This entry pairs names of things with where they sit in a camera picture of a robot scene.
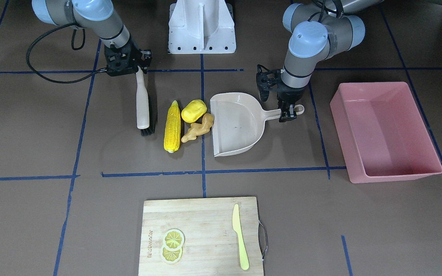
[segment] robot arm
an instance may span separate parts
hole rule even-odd
[[[284,67],[267,70],[258,65],[257,85],[260,100],[267,101],[269,91],[277,92],[281,116],[279,122],[296,118],[294,107],[302,97],[315,66],[332,56],[360,44],[364,38],[364,23],[354,15],[382,0],[334,0],[322,7],[322,2],[310,5],[292,4],[283,16],[284,27],[293,33]]]
[[[137,47],[111,0],[32,0],[32,7],[45,23],[76,23],[74,28],[91,28],[105,45],[107,74],[133,74],[138,68],[146,73],[151,51]]]

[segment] metal handle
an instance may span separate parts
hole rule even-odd
[[[262,224],[262,222],[260,222],[260,220],[258,220],[258,224],[264,230],[264,237],[265,237],[265,250],[263,250],[263,251],[261,250],[261,252],[262,252],[262,262],[263,262],[264,258],[265,258],[265,253],[267,253],[267,249],[269,249],[269,242],[268,242],[267,230],[265,230],[265,226]]]

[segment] light blue joint cap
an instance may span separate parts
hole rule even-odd
[[[284,12],[284,15],[282,16],[282,24],[284,25],[284,28],[286,28],[286,30],[290,32],[291,32],[291,20],[293,20],[294,11],[300,5],[302,4],[294,3],[289,5],[289,7],[287,7],[286,11]]]
[[[328,31],[317,21],[303,21],[294,28],[289,39],[289,51],[298,58],[309,58],[321,52],[327,44]]]
[[[359,45],[363,41],[364,35],[366,33],[366,28],[364,27],[364,22],[361,20],[361,18],[355,15],[346,16],[346,18],[349,19],[352,26],[352,43],[351,47],[347,49],[347,51],[349,51],[354,46]]]
[[[56,25],[49,14],[45,0],[32,0],[33,12],[40,21]]]
[[[91,21],[102,21],[114,12],[112,0],[73,0],[76,11]]]

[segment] cutting board handle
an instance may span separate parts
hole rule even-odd
[[[268,242],[268,238],[267,238],[267,230],[265,230],[265,226],[262,224],[262,222],[260,220],[258,220],[258,225],[259,225],[259,228],[262,227],[262,229],[264,230],[265,249],[262,250],[260,248],[260,250],[262,252],[262,262],[263,262],[264,258],[265,258],[265,253],[267,253],[267,249],[269,249],[269,242]]]

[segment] lemon slice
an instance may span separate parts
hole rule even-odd
[[[170,229],[163,237],[163,244],[170,251],[175,251],[184,245],[185,236],[179,229]]]
[[[161,252],[161,259],[163,262],[166,262],[167,264],[174,264],[180,260],[180,257],[182,257],[183,250],[180,247],[179,250],[170,251],[165,246],[162,246]]]

